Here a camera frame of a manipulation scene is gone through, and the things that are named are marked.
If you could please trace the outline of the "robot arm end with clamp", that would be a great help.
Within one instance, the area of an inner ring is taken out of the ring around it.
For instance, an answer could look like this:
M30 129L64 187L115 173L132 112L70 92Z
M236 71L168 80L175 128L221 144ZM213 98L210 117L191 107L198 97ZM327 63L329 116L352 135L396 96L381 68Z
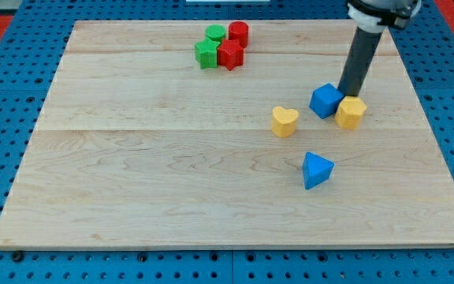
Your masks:
M364 32L405 29L422 7L421 0L347 0L348 15Z

